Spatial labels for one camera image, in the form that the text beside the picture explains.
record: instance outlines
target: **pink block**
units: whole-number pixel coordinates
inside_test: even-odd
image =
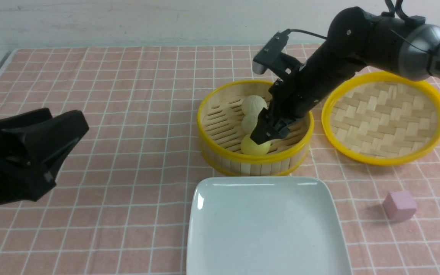
[[[412,218],[417,203],[409,191],[390,192],[383,202],[386,215],[393,221],[403,222]]]

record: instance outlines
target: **white plate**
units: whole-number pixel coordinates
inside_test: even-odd
[[[194,192],[187,275],[351,275],[325,183],[296,176],[205,179]]]

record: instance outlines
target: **cable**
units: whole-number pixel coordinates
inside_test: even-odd
[[[312,33],[312,32],[306,31],[306,30],[302,30],[302,29],[290,29],[290,32],[300,32],[300,33],[305,33],[305,34],[315,36],[318,38],[327,39],[327,37],[325,37],[325,36],[322,36],[322,35],[316,34],[316,33]]]
[[[412,47],[418,49],[418,50],[421,51],[421,52],[426,52],[426,51],[424,51],[423,49],[420,49],[420,48],[418,48],[417,46],[413,45],[411,42],[409,42],[408,40],[406,40],[405,37],[399,35],[396,31],[394,31],[394,30],[392,30],[392,29],[390,29],[390,30],[391,30],[392,33],[395,33],[398,37],[402,38],[402,39],[403,39],[405,42],[407,42],[410,46],[412,46]]]

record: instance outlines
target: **steamed bun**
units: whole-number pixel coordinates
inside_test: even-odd
[[[242,101],[242,112],[244,115],[250,113],[258,115],[262,108],[267,108],[267,103],[258,95],[250,95]]]

